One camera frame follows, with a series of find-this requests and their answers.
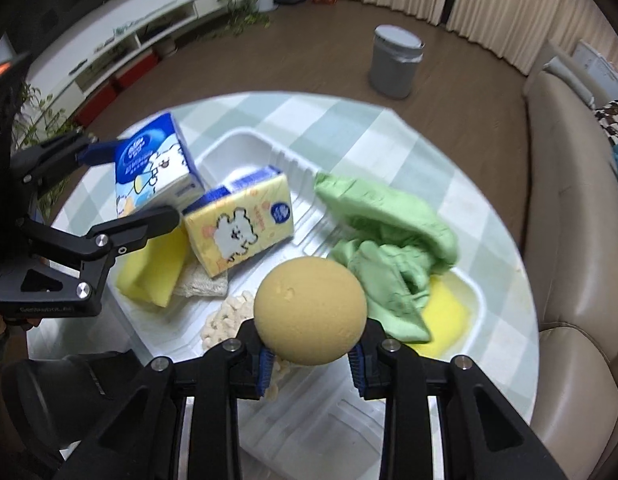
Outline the large yellow sponge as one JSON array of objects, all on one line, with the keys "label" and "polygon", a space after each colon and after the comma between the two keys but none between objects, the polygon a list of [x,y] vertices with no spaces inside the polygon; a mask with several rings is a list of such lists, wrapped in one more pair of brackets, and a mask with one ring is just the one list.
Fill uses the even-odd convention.
[{"label": "large yellow sponge", "polygon": [[116,287],[126,298],[165,308],[190,259],[190,251],[183,226],[151,238],[144,248],[123,258]]}]

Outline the blue tissue pack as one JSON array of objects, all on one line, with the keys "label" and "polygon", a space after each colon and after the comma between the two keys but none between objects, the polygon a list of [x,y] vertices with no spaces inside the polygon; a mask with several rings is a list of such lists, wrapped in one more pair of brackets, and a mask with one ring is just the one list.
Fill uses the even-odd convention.
[{"label": "blue tissue pack", "polygon": [[116,212],[187,208],[206,192],[178,122],[169,112],[152,118],[115,149]]}]

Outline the small yellow sponge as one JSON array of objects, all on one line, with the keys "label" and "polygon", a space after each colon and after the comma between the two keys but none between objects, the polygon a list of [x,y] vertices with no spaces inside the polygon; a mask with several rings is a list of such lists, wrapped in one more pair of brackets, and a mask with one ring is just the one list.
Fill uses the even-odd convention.
[{"label": "small yellow sponge", "polygon": [[431,333],[431,340],[426,344],[410,344],[410,347],[421,356],[438,358],[469,330],[471,311],[441,278],[433,276],[429,284],[431,290],[422,318]]}]

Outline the cream chenille scrubber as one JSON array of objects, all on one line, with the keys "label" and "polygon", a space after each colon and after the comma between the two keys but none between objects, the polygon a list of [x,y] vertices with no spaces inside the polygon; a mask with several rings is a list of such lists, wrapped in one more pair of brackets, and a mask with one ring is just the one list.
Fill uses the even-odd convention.
[{"label": "cream chenille scrubber", "polygon": [[[237,296],[225,298],[217,311],[207,316],[202,329],[201,339],[203,349],[213,348],[225,339],[234,338],[239,326],[254,317],[254,295],[244,290]],[[277,356],[273,360],[273,367],[269,387],[265,391],[265,399],[274,401],[280,392],[281,380],[291,371],[291,364]]]}]

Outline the yellow tissue pack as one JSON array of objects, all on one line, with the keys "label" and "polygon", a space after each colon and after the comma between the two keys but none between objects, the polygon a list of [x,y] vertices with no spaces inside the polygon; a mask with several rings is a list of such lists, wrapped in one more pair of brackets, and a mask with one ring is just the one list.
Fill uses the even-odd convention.
[{"label": "yellow tissue pack", "polygon": [[205,193],[183,211],[194,255],[215,278],[295,232],[288,180],[261,167]]}]

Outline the green cloth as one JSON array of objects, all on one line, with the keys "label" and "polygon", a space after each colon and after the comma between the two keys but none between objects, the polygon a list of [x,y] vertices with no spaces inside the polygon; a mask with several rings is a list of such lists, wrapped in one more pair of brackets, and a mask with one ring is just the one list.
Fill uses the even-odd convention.
[{"label": "green cloth", "polygon": [[399,341],[430,342],[423,311],[431,277],[457,263],[457,235],[424,200],[383,183],[319,172],[313,190],[348,229],[330,258],[359,281],[367,316]]}]

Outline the black cylinder container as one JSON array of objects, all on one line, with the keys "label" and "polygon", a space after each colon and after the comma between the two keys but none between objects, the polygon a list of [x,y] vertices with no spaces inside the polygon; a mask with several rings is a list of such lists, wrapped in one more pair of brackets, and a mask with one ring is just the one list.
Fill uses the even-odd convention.
[{"label": "black cylinder container", "polygon": [[132,350],[26,359],[4,368],[1,391],[26,448],[57,453],[84,438],[141,369]]}]

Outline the white plastic tray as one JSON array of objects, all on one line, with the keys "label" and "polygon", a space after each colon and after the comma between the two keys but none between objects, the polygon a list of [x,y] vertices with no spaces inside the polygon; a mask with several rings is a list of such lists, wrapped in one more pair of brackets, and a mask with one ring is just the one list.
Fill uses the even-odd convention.
[{"label": "white plastic tray", "polygon": [[374,479],[385,405],[363,400],[347,354],[365,323],[423,356],[471,329],[455,305],[454,232],[424,200],[319,169],[251,129],[196,159],[227,190],[175,232],[121,258],[118,304],[155,356],[200,356],[253,320],[274,353],[259,401],[239,403],[239,443],[288,479]]}]

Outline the white tv cabinet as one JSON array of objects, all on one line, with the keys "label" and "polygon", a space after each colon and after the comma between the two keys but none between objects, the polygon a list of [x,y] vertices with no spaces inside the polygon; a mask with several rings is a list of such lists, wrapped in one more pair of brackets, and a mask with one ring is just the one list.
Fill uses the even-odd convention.
[{"label": "white tv cabinet", "polygon": [[48,113],[69,117],[101,84],[158,42],[178,38],[227,12],[221,0],[171,0],[131,21],[119,35],[108,32],[102,39],[73,41],[51,58],[42,55],[28,83],[40,91],[45,104],[37,112],[32,106],[24,110],[38,128]]}]

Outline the beige sectional sofa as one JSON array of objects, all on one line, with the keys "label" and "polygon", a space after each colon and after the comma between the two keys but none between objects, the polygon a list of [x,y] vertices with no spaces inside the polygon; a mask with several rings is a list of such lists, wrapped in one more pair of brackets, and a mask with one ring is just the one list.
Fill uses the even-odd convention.
[{"label": "beige sectional sofa", "polygon": [[550,41],[523,88],[524,263],[539,330],[532,426],[567,477],[618,479],[618,174],[594,109],[542,70],[553,56],[594,94],[594,108],[609,99]]}]

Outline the patterned black white cushion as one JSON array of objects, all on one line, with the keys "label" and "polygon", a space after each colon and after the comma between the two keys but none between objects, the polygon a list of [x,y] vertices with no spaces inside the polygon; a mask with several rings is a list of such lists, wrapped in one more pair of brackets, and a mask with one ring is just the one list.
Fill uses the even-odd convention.
[{"label": "patterned black white cushion", "polygon": [[612,100],[608,104],[597,108],[594,117],[599,126],[605,131],[608,141],[612,146],[618,144],[618,100]]}]

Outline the grey trash bin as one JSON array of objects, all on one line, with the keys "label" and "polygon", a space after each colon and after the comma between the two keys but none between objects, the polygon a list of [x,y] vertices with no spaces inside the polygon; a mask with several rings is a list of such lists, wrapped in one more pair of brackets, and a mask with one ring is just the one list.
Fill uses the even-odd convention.
[{"label": "grey trash bin", "polygon": [[372,88],[395,100],[409,96],[416,70],[423,60],[424,46],[407,29],[388,24],[377,26],[369,70]]}]

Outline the white storage box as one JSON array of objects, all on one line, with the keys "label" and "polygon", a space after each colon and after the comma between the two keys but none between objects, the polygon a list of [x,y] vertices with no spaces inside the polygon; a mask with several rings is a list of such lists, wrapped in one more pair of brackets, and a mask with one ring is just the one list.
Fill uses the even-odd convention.
[{"label": "white storage box", "polygon": [[579,40],[573,58],[613,100],[618,100],[618,70],[598,50]]}]

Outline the grey folded blanket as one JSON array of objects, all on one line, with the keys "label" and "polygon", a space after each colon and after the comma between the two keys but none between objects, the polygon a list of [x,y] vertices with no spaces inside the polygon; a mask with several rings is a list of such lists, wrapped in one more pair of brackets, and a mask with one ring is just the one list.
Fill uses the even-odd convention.
[{"label": "grey folded blanket", "polygon": [[557,56],[553,56],[548,62],[545,62],[542,70],[561,79],[578,95],[586,107],[590,110],[594,109],[594,104],[596,104],[594,94]]}]

